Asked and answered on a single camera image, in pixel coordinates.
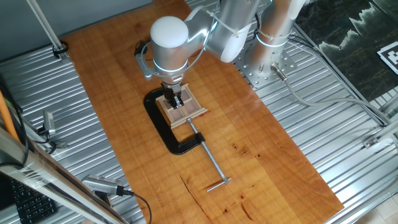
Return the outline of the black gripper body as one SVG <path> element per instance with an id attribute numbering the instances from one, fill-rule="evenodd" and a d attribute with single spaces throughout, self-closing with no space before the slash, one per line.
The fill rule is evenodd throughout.
<path id="1" fill-rule="evenodd" d="M 174 99 L 175 97 L 177 97 L 177 98 L 181 97 L 181 91 L 182 91 L 181 83 L 168 84 L 168 83 L 162 82 L 161 85 L 164 90 L 164 96 L 166 99 Z"/>

